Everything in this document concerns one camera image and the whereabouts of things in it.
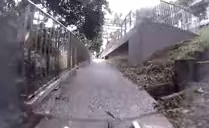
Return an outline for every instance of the handrail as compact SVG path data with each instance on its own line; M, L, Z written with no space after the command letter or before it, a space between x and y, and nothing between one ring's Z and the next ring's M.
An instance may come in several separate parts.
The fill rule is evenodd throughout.
M155 7L153 7L153 9L152 9L152 13L155 15L154 17L153 17L153 19L154 19L154 22L162 22L162 21L160 21L160 19L161 20L166 20L166 21L171 21L171 20L173 20L173 21L175 21L175 20L177 20L176 22L178 22L178 16L175 14L174 16L172 16L171 14L172 13L174 13L173 11L171 11L171 9L179 9L179 10L182 10L181 12L176 12L176 13L178 13L178 14L189 14L189 15L193 15L193 16L195 16L194 14L192 14L191 12L190 12L190 10L188 10L188 9L186 9L186 8L184 8L184 7L181 7L181 6L179 6L179 5L176 5L176 4L173 4L173 3L169 3L169 2L166 2L166 1L164 1L164 0L160 0L160 3L161 4L165 4L165 5L167 5L168 6L168 9L170 8L170 10L168 10L167 12L161 12L161 14L160 14L160 16L158 16L158 15L155 15L155 14L157 14L158 12L155 12L156 11L156 9L157 9L157 7L158 8L160 8L160 9L162 9L163 8L163 10L164 9L167 9L167 7L166 8L164 8L164 7L161 7L161 4L159 4L159 5L157 5L157 6L155 6ZM136 22L138 21L138 19L137 19L137 17L135 18L136 20L135 20L135 23L130 23L130 24L128 24L129 22L128 21L132 21L132 13L133 13L133 10L130 10L129 11L129 13L125 16L125 18L123 19L123 21L120 23L120 27L121 27L121 33L120 33L120 38L122 38L122 36L124 36L125 34L127 34L129 31L131 31L131 30L133 30L133 28L135 27L134 26L134 24L136 24Z
M64 27L65 29L67 29L72 35L74 35L76 38L78 38L74 33L72 33L65 25L63 25L60 21L58 21L57 19L55 19L53 16L51 16L50 14L48 14L47 12L43 11L41 8L39 8L34 2L32 2L31 0L26 0L27 2L29 2L31 5L33 5L36 9L40 10L44 15L46 15L47 17L51 18L52 20L54 20L56 23L58 23L59 25L61 25L62 27Z

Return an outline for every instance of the curb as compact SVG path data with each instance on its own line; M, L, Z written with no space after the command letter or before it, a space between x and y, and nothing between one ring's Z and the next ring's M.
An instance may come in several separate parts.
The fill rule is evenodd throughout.
M51 80L49 81L47 84L48 85L43 85L42 87L46 86L43 90L39 89L39 92L35 94L35 96L33 96L33 98L31 98L28 101L25 101L24 104L28 107L28 108L33 108L34 106L38 105L39 103L41 103L55 88L57 88L60 83L66 79L68 79L69 77L72 76L73 72L75 72L79 67L83 67L85 64L89 63L88 61L82 62L79 65L75 66L74 68L72 68L71 70L67 70L67 71L63 71L59 78L56 80Z

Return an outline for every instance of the wet pavement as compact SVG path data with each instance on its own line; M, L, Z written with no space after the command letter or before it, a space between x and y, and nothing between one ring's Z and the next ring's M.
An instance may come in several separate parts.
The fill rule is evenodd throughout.
M167 119L156 114L154 103L145 90L139 90L105 61L91 62L79 68L71 80L62 82L35 109L53 116L41 121L37 128L108 128L110 125L123 128L133 120L147 127L171 128ZM141 119L148 113L155 114ZM115 122L110 121L111 116L117 118Z

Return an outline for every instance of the fence post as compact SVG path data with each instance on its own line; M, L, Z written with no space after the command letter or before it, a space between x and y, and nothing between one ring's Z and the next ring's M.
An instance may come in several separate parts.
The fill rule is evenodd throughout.
M72 41L72 37L71 37L71 33L68 32L68 38L69 38L69 42L68 42L68 51L67 51L67 68L70 69L71 68L71 41Z
M124 25L125 25L125 26L124 26L124 27L125 27L125 28L124 28L124 29L125 29L125 30L124 30L124 35L126 35L126 33L127 33L127 18L125 18L125 20L124 20Z
M74 49L75 49L74 47L71 48L71 68L73 68L74 65L75 65L75 62L74 62L74 57L75 57Z
M123 24L120 26L120 37L123 37Z
M130 29L131 29L131 27L132 27L132 19L131 19L132 16L131 16L131 12L132 12L132 11L130 11L130 14L129 14L129 18L130 18Z
M78 61L77 61L77 58L78 58L78 54L77 54L77 48L75 47L75 65L78 65Z

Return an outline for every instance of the concrete retaining wall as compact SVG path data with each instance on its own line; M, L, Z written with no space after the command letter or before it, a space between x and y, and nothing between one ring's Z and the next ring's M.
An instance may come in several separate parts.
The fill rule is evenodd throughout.
M189 82L209 81L209 60L178 60L175 63L175 83L180 90L187 87Z
M209 60L209 48L206 49L203 53L199 54L198 60L208 61Z
M167 24L143 21L129 39L129 60L134 65L142 64L157 50L195 36Z
M108 55L108 57L117 57L117 56L128 56L128 42L121 45L119 48L114 50L112 53Z

